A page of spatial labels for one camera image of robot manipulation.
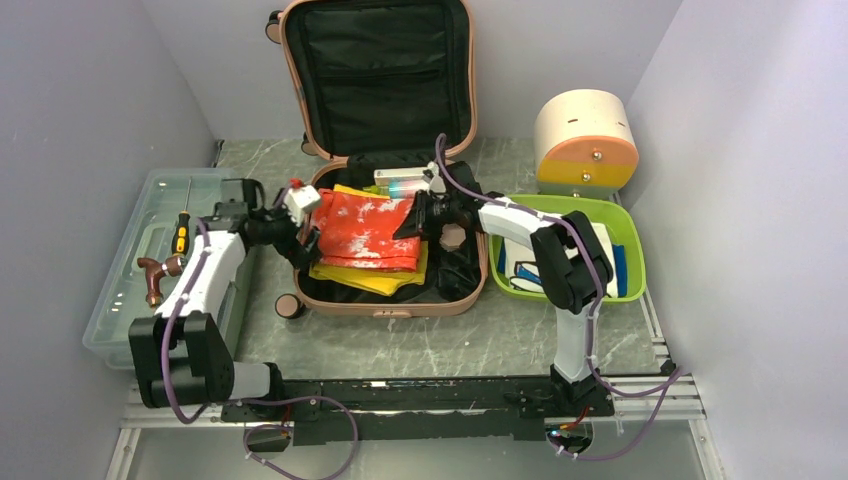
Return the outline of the red white tie-dye cloth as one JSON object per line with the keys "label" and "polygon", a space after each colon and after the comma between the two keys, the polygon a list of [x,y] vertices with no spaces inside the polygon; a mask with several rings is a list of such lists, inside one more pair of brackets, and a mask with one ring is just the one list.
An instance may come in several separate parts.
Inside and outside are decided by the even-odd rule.
{"label": "red white tie-dye cloth", "polygon": [[396,239],[410,213],[411,199],[375,198],[329,189],[311,214],[320,231],[319,262],[335,267],[414,271],[421,252],[418,237]]}

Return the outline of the yellow cloth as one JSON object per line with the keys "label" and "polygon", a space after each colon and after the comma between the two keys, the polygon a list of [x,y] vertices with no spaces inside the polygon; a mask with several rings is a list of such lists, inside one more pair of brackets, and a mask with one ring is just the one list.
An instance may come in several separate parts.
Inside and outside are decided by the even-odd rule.
{"label": "yellow cloth", "polygon": [[[381,198],[368,195],[361,190],[341,185],[337,185],[329,190],[366,197]],[[366,292],[388,297],[395,294],[402,286],[422,285],[425,283],[427,262],[429,260],[429,248],[428,243],[421,240],[420,257],[414,271],[389,271],[335,267],[321,264],[319,260],[308,272],[308,275],[311,278],[315,280],[334,281],[344,286],[354,287]]]}

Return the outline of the pink hard-shell suitcase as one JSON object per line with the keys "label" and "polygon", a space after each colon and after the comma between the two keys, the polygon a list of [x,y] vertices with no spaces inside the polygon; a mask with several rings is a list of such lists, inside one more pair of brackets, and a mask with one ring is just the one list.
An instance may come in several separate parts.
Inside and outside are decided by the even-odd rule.
{"label": "pink hard-shell suitcase", "polygon": [[[279,44],[304,121],[302,147],[326,161],[314,184],[366,187],[379,169],[423,167],[447,137],[455,179],[475,187],[457,155],[477,130],[473,20],[461,1],[295,1],[265,27]],[[297,295],[330,315],[434,317],[467,311],[488,275],[482,234],[447,250],[432,238],[421,284],[386,296],[294,275]]]}

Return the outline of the cream orange drawer cabinet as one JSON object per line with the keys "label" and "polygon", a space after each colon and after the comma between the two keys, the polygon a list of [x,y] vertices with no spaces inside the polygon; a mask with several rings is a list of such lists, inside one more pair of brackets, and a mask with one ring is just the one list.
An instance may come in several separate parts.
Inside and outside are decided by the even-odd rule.
{"label": "cream orange drawer cabinet", "polygon": [[540,193],[608,199],[639,163],[623,102],[597,89],[551,98],[534,123],[534,160]]}

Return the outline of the lime green plastic tray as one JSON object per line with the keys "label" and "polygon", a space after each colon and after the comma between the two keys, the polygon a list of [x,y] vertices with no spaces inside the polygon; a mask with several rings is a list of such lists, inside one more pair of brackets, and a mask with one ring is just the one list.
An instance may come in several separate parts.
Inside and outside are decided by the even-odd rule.
{"label": "lime green plastic tray", "polygon": [[[605,303],[626,303],[638,300],[646,288],[644,255],[636,226],[630,214],[620,205],[606,200],[557,195],[513,194],[511,198],[522,205],[539,211],[566,214],[583,212],[590,221],[606,227],[612,244],[615,273],[622,276],[615,281],[617,294],[609,293]],[[488,237],[490,270],[496,285],[506,294],[522,300],[546,302],[540,288],[534,291],[516,289],[505,271],[507,259],[503,238]]]}

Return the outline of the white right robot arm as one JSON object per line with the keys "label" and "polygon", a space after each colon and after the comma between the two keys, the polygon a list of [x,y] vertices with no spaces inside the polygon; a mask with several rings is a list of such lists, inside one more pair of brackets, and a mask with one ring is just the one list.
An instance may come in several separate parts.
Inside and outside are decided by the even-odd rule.
{"label": "white right robot arm", "polygon": [[551,401],[574,415],[599,391],[595,330],[601,302],[614,274],[588,217],[579,211],[554,215],[497,193],[482,194],[460,183],[456,165],[431,162],[415,169],[423,182],[397,239],[437,235],[445,225],[474,228],[532,250],[541,287],[554,306],[557,348]]}

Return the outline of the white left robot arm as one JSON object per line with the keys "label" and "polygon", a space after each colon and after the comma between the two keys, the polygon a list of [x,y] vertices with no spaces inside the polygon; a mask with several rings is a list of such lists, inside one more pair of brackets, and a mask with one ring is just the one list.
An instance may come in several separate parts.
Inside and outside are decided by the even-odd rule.
{"label": "white left robot arm", "polygon": [[211,214],[197,220],[194,250],[174,290],[153,315],[135,319],[128,337],[141,400],[148,408],[248,400],[264,420],[287,406],[279,369],[271,363],[233,359],[217,320],[250,248],[272,246],[293,267],[304,269],[320,255],[320,231],[303,229],[322,203],[300,180],[281,189],[266,206],[264,189],[252,179],[227,179]]}

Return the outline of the pastel cosmetic tube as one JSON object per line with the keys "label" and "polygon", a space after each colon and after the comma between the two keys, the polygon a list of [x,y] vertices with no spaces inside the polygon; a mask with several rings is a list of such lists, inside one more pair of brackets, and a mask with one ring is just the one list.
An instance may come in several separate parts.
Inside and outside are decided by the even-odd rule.
{"label": "pastel cosmetic tube", "polygon": [[418,191],[429,189],[429,183],[425,180],[400,180],[393,181],[388,185],[387,193],[392,199],[414,197]]}

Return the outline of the green yellow small tube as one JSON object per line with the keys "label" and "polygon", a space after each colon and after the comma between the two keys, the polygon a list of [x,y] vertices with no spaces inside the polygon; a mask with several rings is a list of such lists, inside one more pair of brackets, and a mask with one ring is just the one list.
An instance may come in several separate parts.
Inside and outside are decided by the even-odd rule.
{"label": "green yellow small tube", "polygon": [[373,195],[373,196],[376,196],[376,197],[381,197],[381,198],[390,198],[391,197],[389,187],[385,186],[385,185],[373,185],[373,186],[369,186],[369,187],[364,187],[362,189],[362,191],[367,193],[368,195]]}

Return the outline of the white cosmetic box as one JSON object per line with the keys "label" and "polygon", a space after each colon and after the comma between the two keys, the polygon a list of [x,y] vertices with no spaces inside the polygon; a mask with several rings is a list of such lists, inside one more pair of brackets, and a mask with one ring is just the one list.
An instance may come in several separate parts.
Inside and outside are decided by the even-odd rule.
{"label": "white cosmetic box", "polygon": [[424,167],[377,169],[373,178],[377,186],[389,186],[397,182],[420,181],[425,177],[424,171]]}

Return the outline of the yellow black screwdriver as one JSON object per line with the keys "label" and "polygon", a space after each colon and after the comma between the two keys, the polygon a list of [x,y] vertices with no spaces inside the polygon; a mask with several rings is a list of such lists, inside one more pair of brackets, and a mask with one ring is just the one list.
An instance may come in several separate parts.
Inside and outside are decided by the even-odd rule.
{"label": "yellow black screwdriver", "polygon": [[191,216],[188,212],[188,206],[190,202],[192,183],[193,178],[190,177],[187,184],[184,207],[177,216],[174,234],[171,239],[170,250],[172,256],[185,256],[189,250],[189,224]]}

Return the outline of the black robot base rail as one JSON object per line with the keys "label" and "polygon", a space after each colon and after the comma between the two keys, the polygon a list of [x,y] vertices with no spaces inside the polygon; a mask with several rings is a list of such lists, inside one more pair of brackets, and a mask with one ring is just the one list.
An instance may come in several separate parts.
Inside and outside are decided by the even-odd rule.
{"label": "black robot base rail", "polygon": [[347,441],[510,437],[542,441],[559,421],[611,417],[599,386],[577,402],[558,395],[550,375],[360,380],[286,380],[291,407],[226,406],[225,423],[285,422],[296,446]]}

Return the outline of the aluminium frame rail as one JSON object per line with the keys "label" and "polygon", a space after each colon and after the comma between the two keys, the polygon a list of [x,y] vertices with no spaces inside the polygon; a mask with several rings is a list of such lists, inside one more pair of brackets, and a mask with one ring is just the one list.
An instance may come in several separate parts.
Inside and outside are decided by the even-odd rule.
{"label": "aluminium frame rail", "polygon": [[[654,375],[611,375],[605,379],[605,387],[611,394],[615,413],[611,417],[594,417],[587,420],[559,421],[544,429],[545,438],[549,430],[555,430],[570,438],[585,438],[589,427],[597,422],[612,422],[618,434],[625,432],[627,422],[654,424],[658,421],[687,421],[695,425],[706,418],[705,409],[693,377],[689,374],[675,376],[675,363],[662,334],[661,325],[650,293],[644,292],[638,299],[651,335],[654,356],[659,364],[659,373]],[[211,407],[193,422],[195,428],[237,428],[252,440],[265,438],[275,445],[283,441],[293,443],[293,429],[285,422],[275,423],[225,423],[221,419],[224,407]]]}

